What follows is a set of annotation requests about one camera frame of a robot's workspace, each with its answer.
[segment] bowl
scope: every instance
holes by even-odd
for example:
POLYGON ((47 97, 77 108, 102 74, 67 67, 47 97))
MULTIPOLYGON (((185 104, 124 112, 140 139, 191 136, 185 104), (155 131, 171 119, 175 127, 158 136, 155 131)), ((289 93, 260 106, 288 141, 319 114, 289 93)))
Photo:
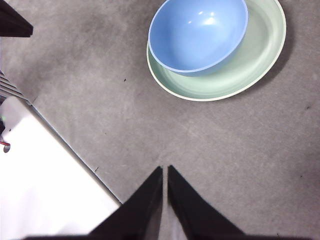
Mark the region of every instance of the bowl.
POLYGON ((202 76, 233 57, 247 26, 244 0, 167 0, 150 24, 149 48, 166 69, 202 76))
POLYGON ((278 0, 245 2, 250 15, 248 27, 242 44, 230 62, 209 75, 183 76, 160 65, 147 44, 146 59, 155 81, 178 98, 207 102, 234 96, 262 79, 284 47, 286 17, 278 0))

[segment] red wire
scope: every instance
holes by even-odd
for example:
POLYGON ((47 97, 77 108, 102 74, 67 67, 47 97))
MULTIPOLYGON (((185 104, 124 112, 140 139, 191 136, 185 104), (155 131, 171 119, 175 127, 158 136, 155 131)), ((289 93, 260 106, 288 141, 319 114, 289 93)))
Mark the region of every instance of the red wire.
POLYGON ((4 141, 0 141, 0 144, 5 146, 10 146, 10 143, 4 142, 4 141))

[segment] blue bowl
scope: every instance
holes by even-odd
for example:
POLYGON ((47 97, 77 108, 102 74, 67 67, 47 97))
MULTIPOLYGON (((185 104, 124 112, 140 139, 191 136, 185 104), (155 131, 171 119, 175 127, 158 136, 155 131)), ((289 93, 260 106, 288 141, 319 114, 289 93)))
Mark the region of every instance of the blue bowl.
POLYGON ((149 28, 150 52, 177 74, 210 74, 232 58, 247 25, 244 0, 167 0, 149 28))

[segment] plate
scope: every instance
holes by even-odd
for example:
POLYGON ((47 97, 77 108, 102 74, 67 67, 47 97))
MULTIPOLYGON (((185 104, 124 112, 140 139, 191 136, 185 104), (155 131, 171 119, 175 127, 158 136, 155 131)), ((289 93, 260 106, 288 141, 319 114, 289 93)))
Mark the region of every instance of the plate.
POLYGON ((219 71, 190 77, 161 66, 147 44, 146 58, 157 83, 191 101, 216 101, 236 95, 258 82, 275 64, 286 38, 286 18, 278 0, 246 0, 247 32, 233 59, 219 71))

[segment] black object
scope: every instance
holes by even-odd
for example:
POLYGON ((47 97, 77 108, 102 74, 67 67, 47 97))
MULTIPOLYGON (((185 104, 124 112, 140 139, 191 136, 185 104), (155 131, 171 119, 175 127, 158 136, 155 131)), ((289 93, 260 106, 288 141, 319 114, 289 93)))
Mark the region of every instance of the black object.
POLYGON ((171 165, 168 167, 168 200, 188 240, 289 240, 279 236, 245 235, 215 210, 171 165))
MULTIPOLYGON (((163 198, 163 170, 157 167, 139 189, 90 234, 27 237, 26 240, 156 240, 163 198)), ((215 210, 171 165, 168 199, 189 240, 306 240, 306 238, 246 235, 215 210)))
POLYGON ((3 133, 3 131, 6 129, 4 122, 2 121, 1 117, 0 117, 0 140, 1 140, 1 134, 3 133))
POLYGON ((0 0, 0 37, 30 37, 34 27, 4 0, 0 0))

